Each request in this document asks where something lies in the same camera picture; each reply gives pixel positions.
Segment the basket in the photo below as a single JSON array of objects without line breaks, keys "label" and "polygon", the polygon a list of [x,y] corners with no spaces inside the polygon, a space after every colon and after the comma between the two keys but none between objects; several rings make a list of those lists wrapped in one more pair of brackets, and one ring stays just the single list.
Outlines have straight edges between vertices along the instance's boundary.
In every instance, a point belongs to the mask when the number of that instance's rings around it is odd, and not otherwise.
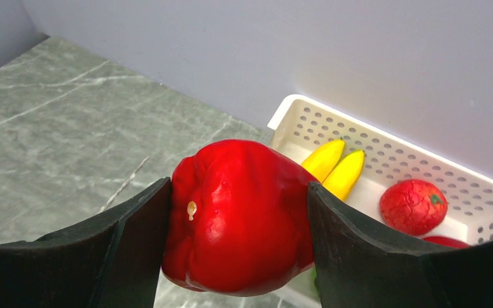
[{"label": "basket", "polygon": [[[449,203],[445,220],[427,235],[469,244],[493,240],[492,179],[298,94],[282,101],[268,127],[274,130],[271,148],[298,163],[337,138],[346,142],[343,155],[364,150],[365,167],[347,205],[371,218],[382,222],[378,201],[388,187],[419,178],[435,184]],[[299,307],[320,308],[312,275],[303,272],[275,293]]]}]

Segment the red object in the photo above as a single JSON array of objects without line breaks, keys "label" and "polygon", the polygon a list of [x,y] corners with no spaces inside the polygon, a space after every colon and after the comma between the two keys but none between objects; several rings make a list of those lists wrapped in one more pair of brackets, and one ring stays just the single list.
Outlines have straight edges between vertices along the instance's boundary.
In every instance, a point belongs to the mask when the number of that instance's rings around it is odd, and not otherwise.
[{"label": "red object", "polygon": [[435,244],[439,244],[442,246],[447,246],[447,247],[453,247],[453,248],[468,248],[470,245],[466,244],[463,241],[459,241],[457,239],[451,239],[450,237],[445,237],[445,236],[428,236],[423,238],[423,240],[432,242]]},{"label": "red object", "polygon": [[255,296],[313,266],[309,182],[267,146],[228,139],[179,163],[162,271],[193,291]]},{"label": "red object", "polygon": [[379,201],[383,221],[412,236],[437,227],[447,214],[447,200],[432,183],[405,180],[388,188]]}]

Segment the toy vegetable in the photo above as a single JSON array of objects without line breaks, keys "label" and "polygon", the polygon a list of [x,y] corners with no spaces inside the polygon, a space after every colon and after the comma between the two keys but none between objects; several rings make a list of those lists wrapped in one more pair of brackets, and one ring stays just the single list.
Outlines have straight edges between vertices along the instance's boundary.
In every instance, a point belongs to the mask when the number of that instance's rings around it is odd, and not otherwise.
[{"label": "toy vegetable", "polygon": [[400,232],[424,235],[447,214],[447,200],[432,183],[411,179],[388,188],[379,201],[383,221]]},{"label": "toy vegetable", "polygon": [[175,169],[163,274],[193,291],[255,296],[313,266],[307,188],[316,178],[254,141],[202,148]]}]

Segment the banana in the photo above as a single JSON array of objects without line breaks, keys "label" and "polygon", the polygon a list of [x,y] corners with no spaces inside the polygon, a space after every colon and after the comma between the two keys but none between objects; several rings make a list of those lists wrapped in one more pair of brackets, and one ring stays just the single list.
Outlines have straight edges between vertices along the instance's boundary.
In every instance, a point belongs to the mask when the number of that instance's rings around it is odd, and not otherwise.
[{"label": "banana", "polygon": [[349,153],[322,182],[330,193],[345,201],[358,181],[364,166],[365,154],[362,150]]},{"label": "banana", "polygon": [[312,152],[301,166],[322,183],[337,165],[344,150],[345,141],[330,141]]}]

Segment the red bell pepper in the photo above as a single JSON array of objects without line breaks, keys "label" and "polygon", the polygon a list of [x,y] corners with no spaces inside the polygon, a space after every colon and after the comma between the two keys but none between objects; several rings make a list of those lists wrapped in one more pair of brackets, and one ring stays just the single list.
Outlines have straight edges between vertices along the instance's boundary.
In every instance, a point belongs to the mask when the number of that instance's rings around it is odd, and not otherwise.
[{"label": "red bell pepper", "polygon": [[313,266],[311,181],[301,165],[254,141],[214,142],[183,159],[171,177],[163,274],[232,296],[282,287]]}]

